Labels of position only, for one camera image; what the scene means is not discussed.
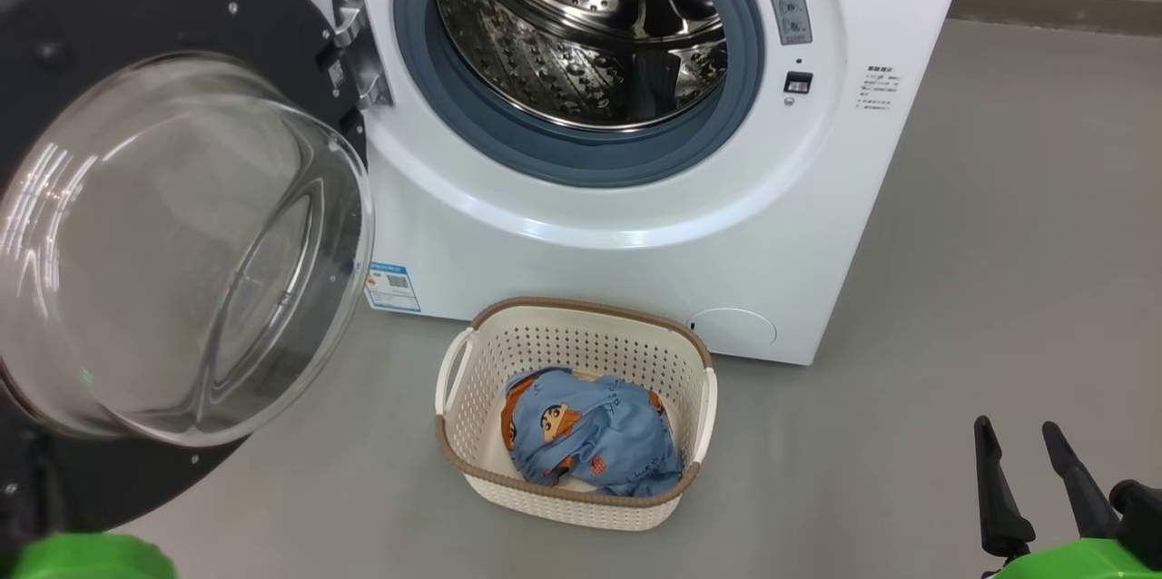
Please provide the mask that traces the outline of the cream perforated laundry basket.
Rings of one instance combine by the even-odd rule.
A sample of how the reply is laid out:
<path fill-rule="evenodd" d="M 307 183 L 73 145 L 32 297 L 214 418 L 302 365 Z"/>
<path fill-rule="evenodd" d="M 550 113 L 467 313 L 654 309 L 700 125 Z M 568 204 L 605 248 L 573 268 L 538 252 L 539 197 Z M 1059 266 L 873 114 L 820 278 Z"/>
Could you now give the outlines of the cream perforated laundry basket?
<path fill-rule="evenodd" d="M 655 392 L 682 464 L 676 488 L 660 496 L 602 496 L 572 476 L 555 486 L 526 481 L 498 431 L 505 383 L 547 367 L 572 369 L 584 380 L 616 376 Z M 478 496 L 560 524 L 611 531 L 650 530 L 677 508 L 713 439 L 717 403 L 713 360 L 684 324 L 627 308 L 536 296 L 481 310 L 449 344 L 435 392 L 442 451 Z"/>

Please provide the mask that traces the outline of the blue cartoon print garment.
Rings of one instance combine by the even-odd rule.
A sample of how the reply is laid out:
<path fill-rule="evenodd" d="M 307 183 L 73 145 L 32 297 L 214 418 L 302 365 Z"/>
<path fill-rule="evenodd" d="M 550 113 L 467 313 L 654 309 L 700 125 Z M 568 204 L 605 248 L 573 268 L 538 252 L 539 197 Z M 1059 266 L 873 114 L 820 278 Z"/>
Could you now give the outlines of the blue cartoon print garment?
<path fill-rule="evenodd" d="M 684 463 L 660 396 L 618 376 L 584 378 L 565 370 L 576 380 L 553 386 L 552 378 L 544 377 L 538 396 L 568 403 L 582 414 L 581 421 L 569 436 L 544 444 L 536 433 L 537 417 L 528 415 L 528 424 L 535 426 L 532 439 L 507 451 L 519 474 L 541 486 L 572 476 L 607 496 L 644 499 L 676 488 Z"/>

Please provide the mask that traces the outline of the stainless steel washer drum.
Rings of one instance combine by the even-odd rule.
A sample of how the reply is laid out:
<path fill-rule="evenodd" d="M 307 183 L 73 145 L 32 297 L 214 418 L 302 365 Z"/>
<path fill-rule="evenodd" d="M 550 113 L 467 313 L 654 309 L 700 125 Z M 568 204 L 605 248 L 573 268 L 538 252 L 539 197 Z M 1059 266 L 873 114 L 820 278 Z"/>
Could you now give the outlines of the stainless steel washer drum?
<path fill-rule="evenodd" d="M 461 59 L 548 123 L 631 133 L 675 119 L 726 76 L 713 0 L 436 0 Z"/>

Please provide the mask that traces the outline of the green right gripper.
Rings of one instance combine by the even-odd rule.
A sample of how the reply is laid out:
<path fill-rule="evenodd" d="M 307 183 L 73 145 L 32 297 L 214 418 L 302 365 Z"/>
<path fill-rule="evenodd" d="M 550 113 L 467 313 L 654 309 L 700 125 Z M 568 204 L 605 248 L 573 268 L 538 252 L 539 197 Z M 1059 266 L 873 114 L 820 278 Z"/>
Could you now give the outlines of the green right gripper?
<path fill-rule="evenodd" d="M 1120 516 L 1109 503 L 1061 427 L 1046 421 L 1042 436 L 1050 467 L 1063 482 L 1078 536 L 1066 545 L 1030 553 L 1035 530 L 1017 508 L 1000 467 L 1003 450 L 990 419 L 974 421 L 980 542 L 984 553 L 1013 559 L 990 579 L 1162 579 L 1162 570 L 1138 562 L 1117 542 Z"/>

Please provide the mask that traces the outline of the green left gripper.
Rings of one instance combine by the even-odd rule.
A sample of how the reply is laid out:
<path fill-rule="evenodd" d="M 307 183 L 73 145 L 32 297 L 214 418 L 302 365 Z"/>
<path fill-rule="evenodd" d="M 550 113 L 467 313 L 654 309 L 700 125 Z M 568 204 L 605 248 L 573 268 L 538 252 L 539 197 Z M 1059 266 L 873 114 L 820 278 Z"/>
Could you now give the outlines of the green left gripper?
<path fill-rule="evenodd" d="M 137 536 L 58 532 L 0 553 L 0 579 L 178 579 L 174 562 Z"/>

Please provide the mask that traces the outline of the metal door hinge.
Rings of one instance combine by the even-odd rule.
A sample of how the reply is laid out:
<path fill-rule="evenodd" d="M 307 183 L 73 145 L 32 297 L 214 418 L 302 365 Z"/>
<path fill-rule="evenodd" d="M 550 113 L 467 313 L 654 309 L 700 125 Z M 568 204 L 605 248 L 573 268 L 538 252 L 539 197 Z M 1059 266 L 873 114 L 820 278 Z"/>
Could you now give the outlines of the metal door hinge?
<path fill-rule="evenodd" d="M 393 106 L 389 76 L 386 74 L 375 41 L 367 0 L 332 0 L 335 42 L 354 73 L 358 106 Z"/>

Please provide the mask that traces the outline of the blue energy label sticker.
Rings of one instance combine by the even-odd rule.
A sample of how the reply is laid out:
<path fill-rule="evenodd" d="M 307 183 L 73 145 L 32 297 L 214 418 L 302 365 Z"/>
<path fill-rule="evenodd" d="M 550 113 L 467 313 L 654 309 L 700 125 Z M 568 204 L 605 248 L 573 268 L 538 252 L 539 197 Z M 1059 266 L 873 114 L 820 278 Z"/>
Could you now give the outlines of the blue energy label sticker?
<path fill-rule="evenodd" d="M 367 270 L 365 295 L 370 306 L 378 310 L 422 313 L 418 294 L 406 266 L 372 260 Z"/>

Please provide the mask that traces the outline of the black glass washer door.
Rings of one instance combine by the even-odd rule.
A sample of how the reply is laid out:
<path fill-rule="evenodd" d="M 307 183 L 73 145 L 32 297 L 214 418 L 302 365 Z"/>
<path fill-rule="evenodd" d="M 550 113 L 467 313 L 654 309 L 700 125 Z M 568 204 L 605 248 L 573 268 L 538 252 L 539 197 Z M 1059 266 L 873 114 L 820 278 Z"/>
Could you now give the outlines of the black glass washer door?
<path fill-rule="evenodd" d="M 0 541 L 208 476 L 332 359 L 373 233 L 313 0 L 0 0 Z"/>

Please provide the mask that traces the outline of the round drain filter cover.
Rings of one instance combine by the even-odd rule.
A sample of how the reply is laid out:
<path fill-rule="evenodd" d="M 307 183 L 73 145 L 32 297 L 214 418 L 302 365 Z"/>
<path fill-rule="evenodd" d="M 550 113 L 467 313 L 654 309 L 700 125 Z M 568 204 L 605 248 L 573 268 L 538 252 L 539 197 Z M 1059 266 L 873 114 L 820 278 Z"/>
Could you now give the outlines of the round drain filter cover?
<path fill-rule="evenodd" d="M 763 315 L 743 308 L 709 308 L 686 319 L 686 326 L 713 353 L 774 360 L 777 329 Z"/>

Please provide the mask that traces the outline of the grey warning sticker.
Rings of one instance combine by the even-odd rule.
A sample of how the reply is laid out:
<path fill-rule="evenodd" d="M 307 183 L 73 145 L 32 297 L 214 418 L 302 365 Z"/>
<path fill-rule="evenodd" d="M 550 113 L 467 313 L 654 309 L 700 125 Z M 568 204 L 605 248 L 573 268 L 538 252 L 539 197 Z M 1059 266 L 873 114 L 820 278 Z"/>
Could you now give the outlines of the grey warning sticker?
<path fill-rule="evenodd" d="M 813 40 L 806 0 L 772 0 L 781 45 L 809 44 Z"/>

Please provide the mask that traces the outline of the small printed text label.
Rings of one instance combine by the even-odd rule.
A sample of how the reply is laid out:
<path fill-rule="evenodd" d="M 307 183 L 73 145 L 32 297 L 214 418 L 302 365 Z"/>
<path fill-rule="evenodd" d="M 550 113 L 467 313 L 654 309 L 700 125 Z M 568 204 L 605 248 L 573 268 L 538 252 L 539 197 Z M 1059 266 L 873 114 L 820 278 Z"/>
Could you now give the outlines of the small printed text label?
<path fill-rule="evenodd" d="M 903 78 L 889 66 L 867 66 L 856 92 L 858 109 L 887 112 L 901 95 Z"/>

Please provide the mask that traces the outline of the white front-load washing machine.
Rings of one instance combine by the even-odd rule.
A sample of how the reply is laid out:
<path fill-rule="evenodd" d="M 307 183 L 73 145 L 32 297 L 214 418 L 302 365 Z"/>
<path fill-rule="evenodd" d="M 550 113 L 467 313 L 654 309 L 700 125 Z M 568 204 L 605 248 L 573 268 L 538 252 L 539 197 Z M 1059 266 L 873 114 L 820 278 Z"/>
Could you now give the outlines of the white front-load washing machine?
<path fill-rule="evenodd" d="M 403 62 L 393 0 L 367 0 L 394 100 L 364 116 L 372 260 L 408 269 L 419 315 L 468 321 L 519 295 L 684 326 L 743 308 L 776 327 L 774 360 L 810 365 L 951 0 L 806 0 L 813 40 L 799 45 L 781 45 L 772 0 L 755 1 L 766 62 L 743 128 L 664 181 L 584 190 L 515 172 L 457 136 Z M 855 106 L 871 65 L 903 78 L 890 110 Z M 783 91 L 789 71 L 813 73 L 809 94 Z"/>

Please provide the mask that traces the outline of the grey rubber door gasket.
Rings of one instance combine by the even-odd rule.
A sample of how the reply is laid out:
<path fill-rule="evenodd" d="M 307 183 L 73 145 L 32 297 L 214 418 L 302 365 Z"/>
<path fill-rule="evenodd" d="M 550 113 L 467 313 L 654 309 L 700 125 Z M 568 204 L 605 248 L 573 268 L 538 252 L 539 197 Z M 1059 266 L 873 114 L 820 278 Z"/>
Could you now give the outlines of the grey rubber door gasket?
<path fill-rule="evenodd" d="M 466 66 L 436 0 L 393 0 L 396 42 L 428 106 L 476 152 L 540 181 L 614 190 L 659 183 L 726 144 L 758 101 L 766 34 L 755 0 L 713 0 L 729 49 L 726 76 L 684 114 L 631 133 L 548 123 L 498 98 Z"/>

